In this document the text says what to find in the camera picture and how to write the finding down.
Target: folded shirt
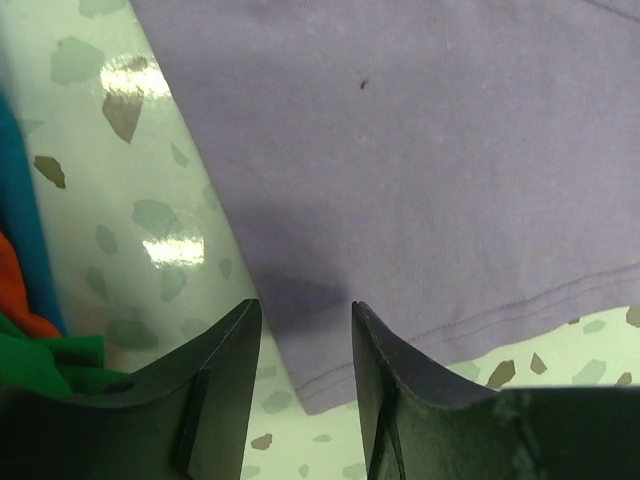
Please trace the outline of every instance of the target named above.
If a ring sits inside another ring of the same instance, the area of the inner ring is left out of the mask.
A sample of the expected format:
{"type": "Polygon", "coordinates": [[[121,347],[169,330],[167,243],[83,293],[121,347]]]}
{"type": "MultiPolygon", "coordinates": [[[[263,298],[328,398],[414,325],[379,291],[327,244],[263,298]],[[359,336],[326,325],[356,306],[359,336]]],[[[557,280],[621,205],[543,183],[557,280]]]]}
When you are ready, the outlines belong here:
{"type": "Polygon", "coordinates": [[[630,0],[132,0],[303,404],[350,303],[445,364],[640,302],[630,0]]]}
{"type": "Polygon", "coordinates": [[[101,393],[125,375],[104,368],[100,336],[31,339],[0,313],[0,383],[63,398],[101,393]]]}
{"type": "Polygon", "coordinates": [[[66,329],[53,287],[36,197],[20,129],[0,95],[0,231],[20,260],[31,311],[66,329]]]}

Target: orange fabric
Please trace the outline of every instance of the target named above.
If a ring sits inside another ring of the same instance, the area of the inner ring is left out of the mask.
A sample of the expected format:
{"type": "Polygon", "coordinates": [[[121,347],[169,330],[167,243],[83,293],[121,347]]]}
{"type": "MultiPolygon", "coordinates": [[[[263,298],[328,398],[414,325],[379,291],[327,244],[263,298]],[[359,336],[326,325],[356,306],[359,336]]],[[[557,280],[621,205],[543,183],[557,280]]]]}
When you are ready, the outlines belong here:
{"type": "Polygon", "coordinates": [[[0,232],[0,311],[32,338],[60,337],[49,321],[29,311],[22,270],[13,246],[0,232]]]}

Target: lavender fabric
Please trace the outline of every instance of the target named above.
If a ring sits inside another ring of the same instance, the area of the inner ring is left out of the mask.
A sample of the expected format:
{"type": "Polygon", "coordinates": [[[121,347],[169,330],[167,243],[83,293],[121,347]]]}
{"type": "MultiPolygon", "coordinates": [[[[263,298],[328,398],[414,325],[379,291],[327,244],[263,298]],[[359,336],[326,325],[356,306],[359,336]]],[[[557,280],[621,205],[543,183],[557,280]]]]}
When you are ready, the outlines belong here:
{"type": "Polygon", "coordinates": [[[640,303],[637,0],[133,0],[305,408],[640,303]]]}

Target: stitching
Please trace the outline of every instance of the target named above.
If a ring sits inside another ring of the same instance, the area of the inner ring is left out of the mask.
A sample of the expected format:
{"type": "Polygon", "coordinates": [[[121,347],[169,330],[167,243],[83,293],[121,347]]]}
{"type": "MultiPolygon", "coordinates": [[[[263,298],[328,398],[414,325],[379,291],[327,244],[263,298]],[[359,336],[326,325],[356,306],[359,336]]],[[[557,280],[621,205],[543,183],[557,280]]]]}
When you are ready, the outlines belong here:
{"type": "MultiPolygon", "coordinates": [[[[625,267],[625,268],[621,268],[621,269],[618,269],[618,270],[613,270],[612,272],[609,272],[609,274],[611,274],[611,275],[615,275],[615,274],[618,274],[618,273],[620,273],[620,272],[623,272],[624,270],[628,270],[628,269],[631,269],[631,268],[636,268],[636,267],[638,267],[638,266],[640,266],[640,264],[637,264],[637,263],[636,263],[636,264],[634,264],[634,265],[633,265],[633,266],[631,266],[631,267],[625,267]]],[[[592,275],[592,276],[590,276],[590,277],[586,277],[586,278],[584,278],[583,280],[588,280],[588,279],[590,279],[590,278],[596,278],[596,277],[598,277],[598,276],[600,276],[600,275],[599,275],[599,274],[592,275]]],[[[591,291],[593,291],[593,290],[598,290],[598,289],[601,289],[601,288],[611,287],[611,286],[615,286],[615,285],[624,285],[624,284],[628,284],[628,283],[637,282],[638,280],[640,280],[640,277],[634,277],[634,278],[626,279],[626,280],[612,281],[612,282],[605,283],[605,284],[601,284],[601,285],[598,285],[598,286],[595,286],[595,287],[587,288],[586,290],[582,290],[582,291],[580,291],[579,293],[576,293],[576,294],[574,294],[574,295],[571,295],[571,296],[568,296],[568,297],[564,297],[564,298],[562,298],[562,299],[560,299],[560,300],[557,300],[557,301],[555,301],[555,302],[553,302],[553,303],[551,303],[551,304],[548,304],[548,305],[546,305],[546,306],[544,306],[544,307],[542,307],[542,308],[539,308],[538,310],[535,310],[535,311],[533,311],[533,312],[529,312],[529,313],[524,314],[524,315],[519,315],[519,316],[517,316],[517,317],[511,317],[511,318],[499,319],[499,320],[493,321],[493,322],[491,322],[491,323],[489,323],[489,324],[487,324],[487,325],[483,325],[483,326],[481,326],[481,327],[479,327],[479,328],[476,328],[476,329],[475,329],[475,330],[473,330],[473,331],[470,331],[470,332],[467,332],[467,333],[463,333],[463,334],[461,334],[461,335],[457,335],[457,336],[454,336],[454,337],[451,337],[451,338],[447,338],[446,340],[439,340],[439,341],[437,341],[437,342],[433,342],[433,343],[440,343],[440,342],[444,342],[444,341],[447,341],[447,342],[448,342],[448,341],[451,341],[451,340],[458,340],[458,339],[461,339],[461,338],[465,338],[465,337],[468,337],[468,336],[474,335],[474,334],[476,334],[476,333],[478,333],[478,332],[480,332],[480,331],[482,331],[482,330],[484,330],[484,329],[486,329],[486,328],[492,327],[492,326],[494,326],[494,325],[497,325],[497,324],[500,324],[500,323],[503,323],[503,322],[504,322],[504,323],[506,323],[506,322],[513,322],[513,321],[516,321],[516,320],[522,320],[522,319],[524,319],[524,318],[527,318],[527,317],[531,317],[531,316],[537,315],[537,314],[539,314],[540,312],[543,312],[544,310],[547,310],[547,309],[552,308],[552,307],[554,307],[554,306],[556,306],[556,305],[559,305],[559,304],[561,304],[561,303],[564,303],[564,302],[567,302],[567,301],[573,300],[573,299],[575,299],[575,298],[578,298],[578,297],[580,297],[580,296],[582,296],[582,295],[584,295],[584,294],[586,294],[586,293],[589,293],[589,292],[591,292],[591,291]]],[[[426,337],[427,335],[430,335],[430,334],[432,334],[432,333],[434,333],[434,332],[438,332],[438,331],[441,331],[441,330],[446,330],[446,329],[450,329],[450,328],[456,327],[456,326],[461,325],[461,324],[463,324],[463,323],[473,321],[473,320],[474,320],[474,319],[476,319],[477,317],[481,317],[481,316],[484,316],[484,315],[488,315],[488,314],[491,314],[491,313],[493,313],[493,312],[496,312],[496,313],[497,313],[499,310],[502,310],[502,309],[505,309],[505,308],[506,308],[506,309],[508,309],[508,308],[511,308],[511,307],[514,307],[514,306],[517,306],[517,305],[522,305],[522,304],[529,303],[529,302],[531,302],[532,300],[536,300],[536,299],[538,299],[538,298],[540,298],[540,297],[542,297],[542,296],[549,295],[550,293],[552,293],[552,292],[554,292],[554,291],[558,291],[558,290],[561,290],[561,289],[563,289],[563,288],[567,288],[567,287],[569,287],[569,286],[571,286],[571,285],[575,285],[576,283],[577,283],[577,282],[572,282],[572,283],[568,283],[568,284],[562,285],[561,287],[557,287],[557,288],[554,288],[554,289],[551,289],[551,290],[547,290],[546,292],[544,292],[544,293],[542,293],[542,294],[540,294],[540,295],[537,295],[536,297],[533,297],[531,300],[525,300],[525,301],[521,301],[521,302],[516,302],[516,303],[509,304],[509,305],[505,305],[505,306],[500,307],[500,308],[495,309],[495,310],[490,310],[490,311],[487,311],[487,312],[484,312],[484,313],[479,313],[479,314],[477,314],[477,315],[473,315],[473,316],[471,316],[471,317],[469,317],[469,318],[467,318],[467,319],[465,319],[465,320],[461,320],[461,321],[459,321],[459,322],[455,322],[455,323],[452,323],[452,324],[450,324],[450,325],[443,325],[443,326],[441,326],[441,327],[437,327],[437,328],[434,328],[434,329],[428,330],[428,331],[423,332],[423,333],[421,333],[421,334],[418,334],[418,335],[416,335],[416,336],[414,336],[414,337],[411,337],[411,338],[410,338],[409,340],[407,340],[406,342],[407,342],[407,343],[411,343],[411,342],[419,342],[422,338],[424,338],[424,337],[426,337]]],[[[333,373],[337,373],[337,372],[339,372],[339,371],[341,371],[341,370],[345,370],[346,368],[348,368],[348,367],[350,367],[350,366],[352,366],[352,365],[353,365],[353,362],[348,362],[348,363],[345,363],[345,364],[343,364],[343,365],[341,365],[341,366],[339,366],[339,367],[333,368],[332,370],[329,370],[328,372],[325,372],[325,373],[323,373],[322,375],[319,375],[319,376],[317,376],[317,377],[313,378],[312,380],[309,380],[308,382],[304,383],[303,385],[301,385],[300,387],[298,387],[298,390],[299,390],[299,391],[302,391],[302,390],[304,390],[306,387],[311,386],[311,384],[316,383],[318,380],[321,380],[321,379],[323,379],[323,378],[325,378],[325,377],[327,377],[327,376],[329,376],[329,375],[331,375],[331,374],[333,374],[333,373]]],[[[312,397],[314,397],[315,395],[318,395],[319,393],[323,392],[324,390],[327,390],[328,388],[330,388],[330,387],[332,387],[332,386],[334,386],[334,385],[336,385],[336,384],[338,384],[338,383],[344,382],[344,381],[348,380],[349,378],[351,378],[351,376],[342,377],[340,380],[337,380],[337,381],[335,381],[335,382],[332,382],[332,383],[330,383],[329,385],[326,385],[326,386],[324,386],[324,387],[320,388],[320,389],[319,389],[319,390],[317,390],[316,392],[313,392],[313,393],[311,393],[311,394],[309,394],[309,395],[305,395],[305,396],[303,396],[303,398],[305,398],[305,399],[312,398],[312,397]]]]}

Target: green fabric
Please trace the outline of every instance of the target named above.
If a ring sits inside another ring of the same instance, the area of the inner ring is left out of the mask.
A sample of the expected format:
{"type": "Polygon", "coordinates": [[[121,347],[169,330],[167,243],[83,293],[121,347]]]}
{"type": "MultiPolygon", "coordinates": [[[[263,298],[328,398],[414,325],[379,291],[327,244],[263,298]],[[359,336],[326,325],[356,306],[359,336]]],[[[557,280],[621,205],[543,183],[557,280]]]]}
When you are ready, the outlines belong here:
{"type": "Polygon", "coordinates": [[[32,339],[0,312],[0,382],[58,398],[94,395],[127,375],[103,367],[102,337],[32,339]]]}

